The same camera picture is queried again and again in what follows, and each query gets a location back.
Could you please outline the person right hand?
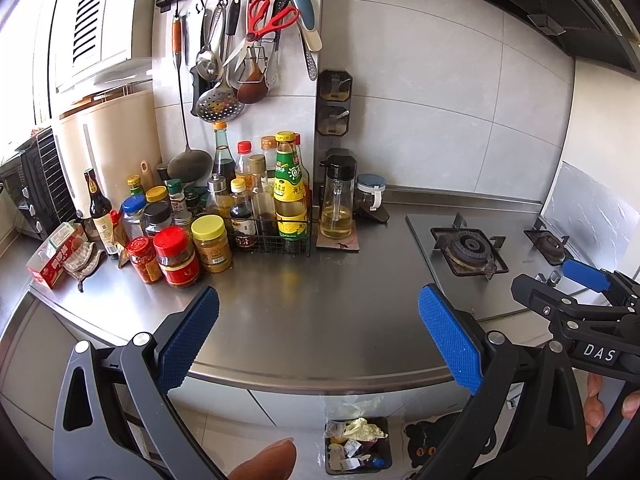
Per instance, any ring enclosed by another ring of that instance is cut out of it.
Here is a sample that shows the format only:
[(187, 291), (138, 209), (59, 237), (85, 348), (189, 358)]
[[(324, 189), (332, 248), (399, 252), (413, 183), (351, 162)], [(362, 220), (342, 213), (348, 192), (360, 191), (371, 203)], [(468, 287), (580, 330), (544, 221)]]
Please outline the person right hand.
[[(596, 430), (605, 418), (603, 403), (599, 400), (599, 393), (603, 386), (603, 377), (598, 374), (587, 375), (587, 399), (584, 403), (587, 443), (590, 443)], [(640, 391), (634, 391), (626, 396), (620, 412), (624, 419), (633, 419), (640, 406)]]

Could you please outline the person left hand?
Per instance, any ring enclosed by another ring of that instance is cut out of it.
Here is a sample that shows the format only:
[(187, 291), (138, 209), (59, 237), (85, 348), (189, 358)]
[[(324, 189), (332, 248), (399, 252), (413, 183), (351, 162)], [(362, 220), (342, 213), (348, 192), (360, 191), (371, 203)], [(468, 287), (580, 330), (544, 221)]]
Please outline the person left hand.
[(297, 450), (293, 438), (274, 442), (250, 460), (235, 467), (229, 480), (288, 480), (294, 470)]

